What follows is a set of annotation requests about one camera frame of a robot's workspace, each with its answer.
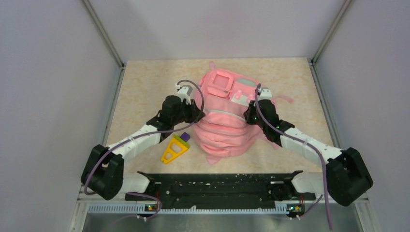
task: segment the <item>table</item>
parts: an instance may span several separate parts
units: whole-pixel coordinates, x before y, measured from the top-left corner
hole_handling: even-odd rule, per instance
[[[319,96],[306,58],[229,58],[128,61],[107,144],[115,143],[139,130],[160,109],[165,97],[176,94],[175,83],[190,79],[196,83],[209,71],[209,61],[217,68],[248,76],[268,87],[273,95],[287,95],[293,103],[277,100],[281,119],[304,133],[332,145]],[[321,172],[315,164],[284,148],[274,150],[257,140],[243,155],[209,165],[205,152],[189,140],[190,149],[169,164],[161,162],[171,136],[152,146],[125,166],[127,172],[146,173],[291,173],[295,170]]]

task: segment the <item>pink backpack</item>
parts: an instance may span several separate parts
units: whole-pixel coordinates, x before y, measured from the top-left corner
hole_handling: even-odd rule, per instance
[[[213,62],[209,66],[211,71],[199,82],[205,98],[206,116],[192,128],[194,140],[207,153],[209,164],[214,164],[223,157],[243,154],[258,138],[267,139],[258,125],[247,124],[243,116],[249,102],[255,100],[255,88],[259,82],[231,71],[215,69]],[[273,104],[275,98],[293,102],[292,98],[280,95],[272,99]],[[197,91],[194,99],[201,107],[202,99]],[[275,143],[271,145],[274,149],[279,148]]]

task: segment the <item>gray wall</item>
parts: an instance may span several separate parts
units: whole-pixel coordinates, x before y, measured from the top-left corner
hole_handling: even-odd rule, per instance
[[[344,0],[91,0],[124,60],[312,57]]]
[[[383,231],[409,231],[410,1],[356,1],[318,64],[344,145],[363,155]]]
[[[0,231],[66,231],[119,69],[78,0],[1,1],[0,37]]]

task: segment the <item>purple cap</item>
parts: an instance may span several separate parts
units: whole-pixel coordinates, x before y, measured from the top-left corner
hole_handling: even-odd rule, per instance
[[[191,138],[191,136],[190,136],[188,133],[184,132],[184,133],[180,136],[180,138],[181,138],[183,141],[188,142],[188,140]]]

